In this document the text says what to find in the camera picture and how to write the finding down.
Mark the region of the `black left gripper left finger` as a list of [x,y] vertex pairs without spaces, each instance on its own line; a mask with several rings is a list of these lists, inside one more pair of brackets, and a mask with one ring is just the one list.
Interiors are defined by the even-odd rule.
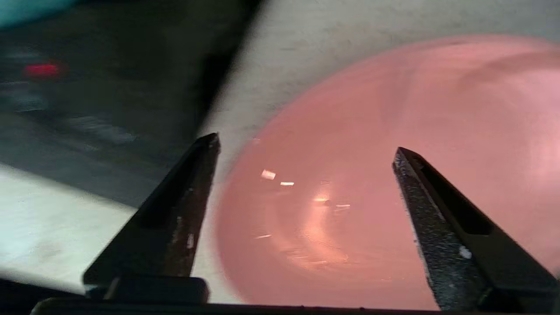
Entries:
[[132,302],[204,303],[191,277],[221,144],[198,138],[83,275],[86,296]]

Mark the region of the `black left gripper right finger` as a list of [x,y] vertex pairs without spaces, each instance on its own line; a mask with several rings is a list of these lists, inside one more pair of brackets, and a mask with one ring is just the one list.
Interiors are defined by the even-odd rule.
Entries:
[[558,313],[559,281],[420,154],[392,169],[442,311]]

